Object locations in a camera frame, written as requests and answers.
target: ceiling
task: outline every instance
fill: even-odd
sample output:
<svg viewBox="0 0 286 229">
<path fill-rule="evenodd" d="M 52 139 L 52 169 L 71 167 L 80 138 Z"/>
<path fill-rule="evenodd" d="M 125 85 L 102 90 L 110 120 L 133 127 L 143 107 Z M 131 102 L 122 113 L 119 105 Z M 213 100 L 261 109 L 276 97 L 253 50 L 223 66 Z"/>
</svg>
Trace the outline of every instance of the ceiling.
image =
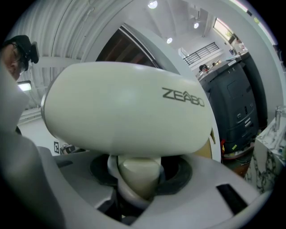
<svg viewBox="0 0 286 229">
<path fill-rule="evenodd" d="M 26 34 L 38 43 L 40 61 L 20 76 L 19 81 L 31 80 L 32 90 L 27 109 L 39 107 L 51 81 L 68 65 L 84 62 L 94 31 L 107 6 L 115 0 L 39 0 L 15 24 L 8 38 Z M 208 13 L 200 9 L 194 18 L 194 5 L 183 0 L 158 0 L 156 9 L 147 5 L 130 13 L 130 19 L 146 27 L 163 40 L 171 37 L 171 47 L 178 49 L 204 34 Z"/>
</svg>

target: black cap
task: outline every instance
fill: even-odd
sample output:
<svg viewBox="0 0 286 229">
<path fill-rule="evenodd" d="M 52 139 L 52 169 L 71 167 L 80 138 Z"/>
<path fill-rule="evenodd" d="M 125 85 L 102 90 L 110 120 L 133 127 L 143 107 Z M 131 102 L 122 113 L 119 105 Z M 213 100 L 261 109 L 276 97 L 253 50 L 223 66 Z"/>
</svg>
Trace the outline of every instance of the black cap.
<svg viewBox="0 0 286 229">
<path fill-rule="evenodd" d="M 15 36 L 7 41 L 5 41 L 2 47 L 16 43 L 19 47 L 19 51 L 22 54 L 21 61 L 25 64 L 25 70 L 28 70 L 29 61 L 31 60 L 32 63 L 37 63 L 39 61 L 39 53 L 38 53 L 38 46 L 36 42 L 31 44 L 30 39 L 26 35 L 18 35 Z"/>
</svg>

